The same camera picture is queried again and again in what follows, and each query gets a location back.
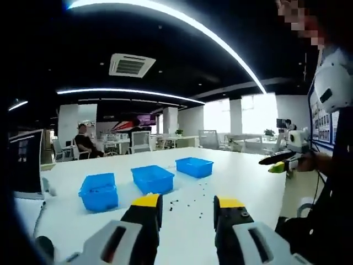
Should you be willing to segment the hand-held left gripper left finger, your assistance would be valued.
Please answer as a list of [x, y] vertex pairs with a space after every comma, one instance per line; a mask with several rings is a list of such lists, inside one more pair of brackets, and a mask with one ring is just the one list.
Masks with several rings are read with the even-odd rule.
[[137, 198], [120, 220], [112, 220], [61, 264], [154, 264], [162, 226], [163, 196]]

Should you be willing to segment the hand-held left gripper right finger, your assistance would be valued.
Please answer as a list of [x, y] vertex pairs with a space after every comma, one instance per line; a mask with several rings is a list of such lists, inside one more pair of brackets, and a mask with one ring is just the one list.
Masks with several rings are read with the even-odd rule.
[[255, 222], [237, 199], [213, 199], [213, 225], [219, 264], [308, 264], [263, 222]]

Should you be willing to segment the person's right hand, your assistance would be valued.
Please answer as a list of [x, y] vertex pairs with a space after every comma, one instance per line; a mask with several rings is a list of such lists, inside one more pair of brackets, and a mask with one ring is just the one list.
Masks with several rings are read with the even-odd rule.
[[329, 174], [333, 169], [332, 157], [321, 152], [311, 152], [302, 155], [298, 160], [297, 170], [299, 172], [318, 171]]

